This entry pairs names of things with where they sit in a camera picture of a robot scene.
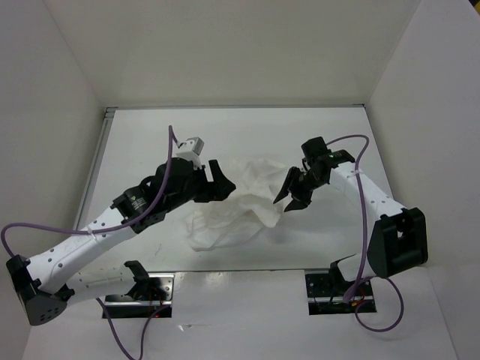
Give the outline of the white fabric skirt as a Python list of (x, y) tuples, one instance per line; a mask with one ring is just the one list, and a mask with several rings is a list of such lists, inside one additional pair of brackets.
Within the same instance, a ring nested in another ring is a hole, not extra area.
[(277, 226), (286, 207), (275, 203), (289, 167), (268, 158), (237, 157), (222, 164), (235, 190), (221, 202), (196, 205), (184, 218), (187, 243), (196, 252), (241, 246)]

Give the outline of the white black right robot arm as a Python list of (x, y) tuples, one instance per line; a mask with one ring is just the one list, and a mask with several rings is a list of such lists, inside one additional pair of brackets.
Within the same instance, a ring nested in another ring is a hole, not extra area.
[(286, 211), (306, 209), (314, 191), (330, 185), (361, 211), (361, 252), (330, 265), (328, 285), (348, 302), (363, 280), (388, 279), (428, 260), (426, 219), (380, 189), (360, 169), (360, 157), (332, 151), (321, 136), (301, 146), (302, 166), (291, 167), (275, 198), (290, 197)]

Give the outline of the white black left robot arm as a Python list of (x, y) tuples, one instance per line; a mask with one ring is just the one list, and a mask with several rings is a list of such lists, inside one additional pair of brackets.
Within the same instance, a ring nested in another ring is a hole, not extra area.
[(154, 175), (127, 189), (83, 230), (36, 256), (12, 256), (6, 267), (28, 321), (40, 326), (55, 319), (68, 306), (100, 296), (126, 295), (143, 299), (159, 296), (160, 283), (137, 260), (115, 268), (87, 273), (84, 268), (116, 245), (164, 220), (185, 203), (225, 200), (236, 188), (216, 160), (208, 162), (213, 179), (203, 166), (195, 168), (174, 157)]

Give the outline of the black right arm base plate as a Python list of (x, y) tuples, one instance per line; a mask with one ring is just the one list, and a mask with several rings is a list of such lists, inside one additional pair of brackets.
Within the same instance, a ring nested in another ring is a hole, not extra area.
[(358, 287), (349, 303), (345, 303), (344, 290), (334, 287), (326, 271), (306, 272), (304, 278), (310, 316), (353, 314), (358, 306), (360, 313), (377, 312), (372, 286), (368, 281)]

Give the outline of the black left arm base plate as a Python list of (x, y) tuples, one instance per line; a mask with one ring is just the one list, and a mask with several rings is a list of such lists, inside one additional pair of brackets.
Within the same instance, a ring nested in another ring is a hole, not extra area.
[(174, 273), (151, 272), (153, 287), (140, 295), (108, 295), (103, 300), (113, 319), (170, 318), (172, 316)]

